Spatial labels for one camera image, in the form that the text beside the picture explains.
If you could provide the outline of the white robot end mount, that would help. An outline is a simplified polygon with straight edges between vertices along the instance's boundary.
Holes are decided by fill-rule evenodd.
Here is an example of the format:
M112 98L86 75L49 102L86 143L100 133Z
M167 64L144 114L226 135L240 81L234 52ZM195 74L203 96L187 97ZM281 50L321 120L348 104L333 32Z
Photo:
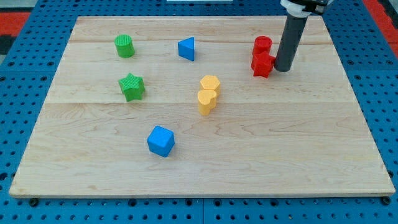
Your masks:
M280 0L290 16L305 18L310 14L323 15L333 0Z

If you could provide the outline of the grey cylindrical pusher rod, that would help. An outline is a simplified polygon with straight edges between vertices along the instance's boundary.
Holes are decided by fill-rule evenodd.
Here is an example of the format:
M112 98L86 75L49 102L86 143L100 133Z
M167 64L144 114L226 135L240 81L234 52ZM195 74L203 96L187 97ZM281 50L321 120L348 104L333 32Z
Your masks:
M277 71L288 72L291 69L306 23L307 17L287 15L274 63Z

